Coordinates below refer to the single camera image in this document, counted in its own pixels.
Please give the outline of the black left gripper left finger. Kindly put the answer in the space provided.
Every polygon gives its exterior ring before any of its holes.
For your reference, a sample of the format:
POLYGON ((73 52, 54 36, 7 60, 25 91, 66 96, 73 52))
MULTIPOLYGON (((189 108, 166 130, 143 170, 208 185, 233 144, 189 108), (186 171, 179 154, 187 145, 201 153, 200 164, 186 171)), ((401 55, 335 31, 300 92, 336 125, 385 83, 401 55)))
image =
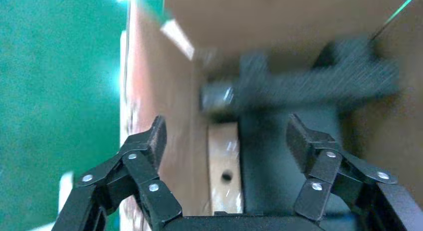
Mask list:
POLYGON ((52 229, 102 231, 107 217, 130 196, 153 231, 162 231, 180 218, 182 207, 158 174, 166 143, 162 116, 149 130, 128 136, 115 156, 83 173, 52 229))

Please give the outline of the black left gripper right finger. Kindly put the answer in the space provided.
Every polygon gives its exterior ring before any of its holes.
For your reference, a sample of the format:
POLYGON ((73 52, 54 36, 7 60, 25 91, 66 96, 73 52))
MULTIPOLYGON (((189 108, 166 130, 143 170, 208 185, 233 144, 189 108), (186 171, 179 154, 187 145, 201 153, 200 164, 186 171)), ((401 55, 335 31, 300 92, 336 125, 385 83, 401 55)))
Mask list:
POLYGON ((330 195, 343 200, 364 231, 420 231, 423 212, 398 178, 345 151, 327 133, 289 116, 286 142, 306 181, 294 211, 320 222, 330 195))

